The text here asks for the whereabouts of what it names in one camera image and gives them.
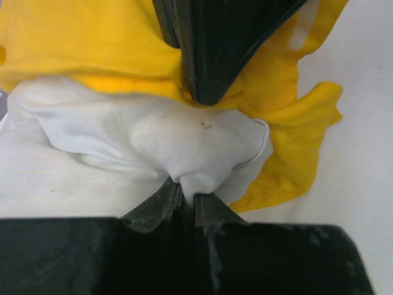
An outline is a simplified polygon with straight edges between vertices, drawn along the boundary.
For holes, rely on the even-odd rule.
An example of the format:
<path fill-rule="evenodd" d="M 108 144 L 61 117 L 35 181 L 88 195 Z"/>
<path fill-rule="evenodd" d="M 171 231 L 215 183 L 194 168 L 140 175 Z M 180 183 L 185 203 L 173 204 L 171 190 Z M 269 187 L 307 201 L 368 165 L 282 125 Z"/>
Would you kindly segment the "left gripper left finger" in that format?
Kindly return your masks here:
<path fill-rule="evenodd" d="M 121 218 L 1 220 L 2 294 L 188 294 L 180 185 Z"/>

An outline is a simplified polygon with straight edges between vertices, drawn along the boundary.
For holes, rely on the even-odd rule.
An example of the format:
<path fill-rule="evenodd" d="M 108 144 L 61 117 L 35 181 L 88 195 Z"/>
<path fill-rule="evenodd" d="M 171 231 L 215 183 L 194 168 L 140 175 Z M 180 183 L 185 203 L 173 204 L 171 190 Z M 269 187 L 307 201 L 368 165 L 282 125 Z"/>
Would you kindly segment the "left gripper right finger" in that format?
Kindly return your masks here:
<path fill-rule="evenodd" d="M 355 243 L 328 224 L 246 222 L 195 197 L 196 294 L 373 294 Z"/>

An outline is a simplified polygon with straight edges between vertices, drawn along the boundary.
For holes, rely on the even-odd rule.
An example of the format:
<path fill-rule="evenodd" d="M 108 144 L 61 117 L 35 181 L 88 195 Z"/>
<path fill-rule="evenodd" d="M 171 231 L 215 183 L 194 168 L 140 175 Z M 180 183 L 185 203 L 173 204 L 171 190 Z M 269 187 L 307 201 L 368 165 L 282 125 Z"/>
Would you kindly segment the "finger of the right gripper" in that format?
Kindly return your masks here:
<path fill-rule="evenodd" d="M 304 0 L 153 1 L 165 42 L 182 54 L 192 100 L 218 104 L 259 47 Z"/>

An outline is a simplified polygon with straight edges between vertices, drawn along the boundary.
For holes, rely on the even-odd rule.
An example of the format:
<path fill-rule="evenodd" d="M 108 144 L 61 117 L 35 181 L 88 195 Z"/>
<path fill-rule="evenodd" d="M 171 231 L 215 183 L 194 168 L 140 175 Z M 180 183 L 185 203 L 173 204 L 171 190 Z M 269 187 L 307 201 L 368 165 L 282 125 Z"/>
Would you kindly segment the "yellow printed pillowcase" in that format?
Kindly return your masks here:
<path fill-rule="evenodd" d="M 208 108 L 192 101 L 181 52 L 165 42 L 152 1 L 3 1 L 1 89 L 9 96 L 22 82 L 61 76 L 98 93 L 160 96 L 261 119 L 273 153 L 245 194 L 226 203 L 237 212 L 274 206 L 310 189 L 326 130 L 341 119 L 341 86 L 320 82 L 299 98 L 297 64 L 323 44 L 345 5 L 308 1 Z"/>

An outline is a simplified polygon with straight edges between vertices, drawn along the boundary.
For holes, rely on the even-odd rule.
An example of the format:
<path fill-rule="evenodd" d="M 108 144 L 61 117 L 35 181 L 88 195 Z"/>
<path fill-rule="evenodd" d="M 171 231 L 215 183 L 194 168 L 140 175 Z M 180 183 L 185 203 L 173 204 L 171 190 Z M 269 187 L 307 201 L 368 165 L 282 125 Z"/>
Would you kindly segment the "white pillow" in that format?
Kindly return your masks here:
<path fill-rule="evenodd" d="M 7 106 L 3 218 L 121 217 L 168 179 L 188 207 L 199 193 L 228 203 L 273 153 L 268 124 L 239 111 L 98 93 L 61 76 L 18 84 Z"/>

